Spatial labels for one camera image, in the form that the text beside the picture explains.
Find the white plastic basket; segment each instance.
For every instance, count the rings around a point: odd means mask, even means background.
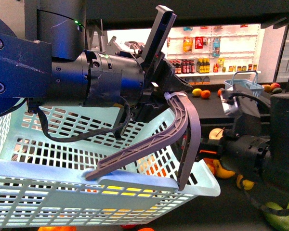
[[[50,133],[70,137],[111,127],[117,108],[44,108]],[[25,107],[0,118],[0,227],[145,224],[198,195],[218,196],[220,187],[203,161],[178,191],[179,161],[168,146],[94,181],[84,169],[164,130],[167,110],[149,124],[130,122],[122,141],[111,134],[75,143],[47,139]]]

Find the wall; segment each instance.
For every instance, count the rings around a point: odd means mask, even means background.
[[[259,81],[263,83],[273,81],[284,31],[285,27],[273,29],[271,26],[265,29],[259,60],[259,69],[262,72]]]
[[[24,1],[0,0],[0,19],[16,34],[25,38]]]

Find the snack package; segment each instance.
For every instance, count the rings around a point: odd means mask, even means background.
[[[195,37],[195,49],[203,48],[203,37]]]
[[[219,58],[217,61],[217,63],[219,64],[219,67],[223,67],[224,62],[225,62],[224,58]]]
[[[184,37],[183,40],[183,51],[184,52],[191,52],[193,49],[193,39],[191,37]]]
[[[221,37],[215,37],[213,40],[213,57],[220,57]]]

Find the bottle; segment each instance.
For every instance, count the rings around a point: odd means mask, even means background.
[[[198,59],[197,63],[196,63],[196,71],[198,73],[200,73],[200,59]]]
[[[182,60],[181,67],[182,67],[182,74],[186,74],[186,63],[184,59]]]
[[[172,61],[172,65],[174,66],[175,73],[177,74],[177,73],[178,73],[177,61],[176,61],[176,60],[173,60],[173,61]]]
[[[210,73],[210,59],[208,58],[208,73]]]
[[[182,66],[181,66],[181,61],[177,60],[177,73],[181,74],[182,73]]]
[[[191,60],[191,73],[195,73],[195,64],[194,64],[194,60]]]
[[[221,40],[219,37],[215,37],[213,41],[213,57],[220,57],[220,47],[221,47]]]
[[[191,64],[189,60],[186,60],[186,73],[189,74],[191,72]]]

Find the cable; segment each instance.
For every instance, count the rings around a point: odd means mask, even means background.
[[[241,179],[240,181],[240,186],[241,189],[243,190],[244,194],[246,195],[247,199],[250,201],[250,203],[256,207],[257,209],[265,212],[265,213],[270,213],[279,217],[286,217],[289,216],[289,209],[281,209],[281,210],[276,210],[273,208],[269,208],[263,204],[261,204],[260,202],[258,202],[256,199],[254,199],[251,195],[248,194],[248,192],[244,189],[243,186],[243,180],[244,178]]]
[[[5,116],[9,113],[12,113],[13,111],[16,111],[18,108],[20,108],[22,105],[24,105],[24,103],[27,101],[27,98],[24,98],[24,100],[21,101],[21,103],[19,103],[16,106],[11,107],[9,110],[3,112],[0,114],[0,117]]]
[[[68,142],[76,142],[76,141],[81,141],[81,140],[84,140],[88,137],[92,137],[92,136],[97,136],[97,135],[102,135],[102,134],[106,134],[106,133],[109,133],[109,132],[114,132],[118,129],[121,129],[123,128],[128,122],[129,120],[131,119],[131,109],[130,109],[130,106],[128,104],[128,102],[123,98],[123,97],[120,97],[120,100],[118,102],[119,104],[124,104],[124,109],[126,111],[126,119],[123,123],[119,124],[119,126],[117,126],[116,128],[101,128],[101,129],[97,129],[97,130],[93,130],[93,131],[88,131],[88,132],[85,132],[85,133],[81,133],[77,136],[73,136],[73,137],[69,137],[69,138],[56,138],[56,137],[52,137],[49,133],[48,133],[48,120],[47,120],[47,117],[45,115],[45,113],[40,109],[40,108],[37,108],[37,113],[39,115],[39,120],[40,120],[40,125],[42,127],[42,131],[44,133],[44,135],[52,140],[52,141],[55,141],[55,142],[65,142],[65,143],[68,143]]]
[[[228,99],[231,100],[231,99],[232,99],[233,97],[235,97],[235,96],[244,96],[244,97],[247,97],[247,98],[252,99],[252,100],[254,100],[254,101],[257,101],[258,103],[264,105],[265,107],[267,107],[267,108],[269,108],[269,109],[271,108],[271,106],[270,106],[267,102],[259,99],[259,98],[256,97],[256,96],[249,95],[249,94],[246,94],[246,93],[243,93],[243,92],[233,92],[233,93],[231,93],[231,96],[230,96]]]

